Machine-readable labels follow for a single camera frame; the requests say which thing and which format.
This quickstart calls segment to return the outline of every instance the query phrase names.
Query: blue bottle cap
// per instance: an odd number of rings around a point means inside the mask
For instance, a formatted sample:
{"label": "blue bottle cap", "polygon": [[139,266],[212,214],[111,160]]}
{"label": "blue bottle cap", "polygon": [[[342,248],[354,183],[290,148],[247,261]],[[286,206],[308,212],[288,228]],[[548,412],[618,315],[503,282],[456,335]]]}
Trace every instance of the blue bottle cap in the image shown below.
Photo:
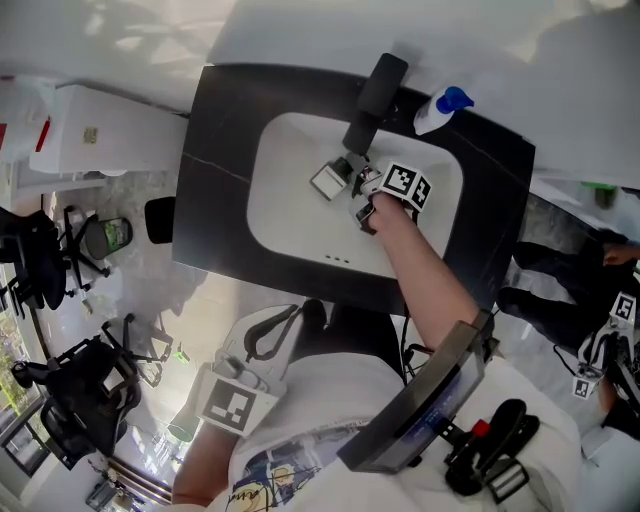
{"label": "blue bottle cap", "polygon": [[436,108],[442,114],[450,114],[473,105],[473,100],[460,87],[447,87],[444,94],[436,100]]}

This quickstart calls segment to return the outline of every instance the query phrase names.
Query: black countertop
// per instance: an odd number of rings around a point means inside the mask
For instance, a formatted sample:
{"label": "black countertop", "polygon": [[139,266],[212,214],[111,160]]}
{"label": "black countertop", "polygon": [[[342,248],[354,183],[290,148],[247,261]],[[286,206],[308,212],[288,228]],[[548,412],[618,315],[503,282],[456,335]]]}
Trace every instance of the black countertop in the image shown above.
{"label": "black countertop", "polygon": [[[205,67],[180,164],[173,258],[299,295],[402,314],[394,279],[272,252],[258,243],[247,223],[265,126],[285,112],[349,121],[365,80],[289,66]],[[490,309],[517,240],[535,147],[467,111],[418,137],[413,117],[427,100],[400,89],[394,101],[398,110],[381,129],[444,148],[460,163],[462,193],[444,260],[480,306]]]}

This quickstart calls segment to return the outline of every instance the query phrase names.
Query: yellow sticker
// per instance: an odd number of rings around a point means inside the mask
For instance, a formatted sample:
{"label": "yellow sticker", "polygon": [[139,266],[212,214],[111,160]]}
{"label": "yellow sticker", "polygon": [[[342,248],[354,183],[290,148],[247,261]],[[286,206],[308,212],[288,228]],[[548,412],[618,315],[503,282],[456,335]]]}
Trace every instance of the yellow sticker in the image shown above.
{"label": "yellow sticker", "polygon": [[95,126],[87,126],[84,129],[83,141],[85,144],[95,144],[98,142],[98,128]]}

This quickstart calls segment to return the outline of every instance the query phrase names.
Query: bottle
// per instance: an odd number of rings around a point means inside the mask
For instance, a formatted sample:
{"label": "bottle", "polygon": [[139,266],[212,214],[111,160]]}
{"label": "bottle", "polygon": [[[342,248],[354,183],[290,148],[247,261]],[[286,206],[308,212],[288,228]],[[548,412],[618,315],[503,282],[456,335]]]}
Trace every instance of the bottle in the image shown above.
{"label": "bottle", "polygon": [[423,135],[445,125],[456,110],[473,107],[474,103],[460,87],[438,91],[425,103],[413,119],[416,135]]}

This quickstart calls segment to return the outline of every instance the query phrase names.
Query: white t-shirt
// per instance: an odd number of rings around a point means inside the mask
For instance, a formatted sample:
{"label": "white t-shirt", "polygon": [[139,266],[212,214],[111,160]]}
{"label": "white t-shirt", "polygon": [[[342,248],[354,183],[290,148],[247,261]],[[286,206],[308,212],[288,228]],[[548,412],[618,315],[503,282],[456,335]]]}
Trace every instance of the white t-shirt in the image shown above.
{"label": "white t-shirt", "polygon": [[[229,464],[230,487],[208,512],[278,511],[481,511],[496,510],[488,493],[462,498],[444,481],[438,438],[416,468],[398,475],[351,472],[336,452],[402,390],[400,377],[382,360],[360,354],[325,354],[297,361],[287,372],[287,395],[253,435],[238,443]],[[572,510],[580,468],[574,421],[506,361],[495,358],[455,423],[470,430],[509,398],[520,398],[540,429],[518,460],[538,470],[545,487]],[[165,510],[196,512],[197,505]]]}

